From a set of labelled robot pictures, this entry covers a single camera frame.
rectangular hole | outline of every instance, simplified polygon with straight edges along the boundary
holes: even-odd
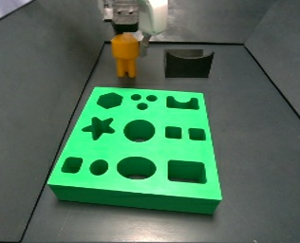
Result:
[[[206,140],[206,131],[199,128],[190,128],[187,130],[190,140]]]
[[[80,170],[82,164],[83,164],[82,158],[68,157],[63,162],[62,172],[70,173],[70,174],[78,173]]]
[[[167,179],[177,182],[206,183],[206,169],[202,162],[171,160],[167,162]]]
[[[165,128],[165,137],[167,139],[179,140],[182,138],[182,128],[175,126],[167,126]]]

shape sorter board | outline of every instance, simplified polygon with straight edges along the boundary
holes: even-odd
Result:
[[[213,214],[203,94],[95,87],[47,184],[59,200]]]

orange block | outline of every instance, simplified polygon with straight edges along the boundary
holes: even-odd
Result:
[[[138,39],[131,33],[118,34],[112,40],[112,57],[116,63],[116,76],[136,76]]]

gray table surface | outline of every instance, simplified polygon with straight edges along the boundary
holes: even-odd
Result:
[[[214,51],[210,78],[166,79],[165,48]],[[106,45],[64,140],[95,86],[203,92],[223,200],[194,215],[58,201],[46,186],[23,241],[300,242],[300,119],[245,47],[153,45],[135,81],[114,69]]]
[[[246,46],[300,115],[300,1],[270,8]]]

star-shaped hole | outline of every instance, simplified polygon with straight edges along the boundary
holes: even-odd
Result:
[[[104,133],[112,134],[114,129],[111,128],[112,118],[99,120],[98,118],[91,119],[91,125],[83,128],[83,132],[90,132],[92,139],[98,140]]]

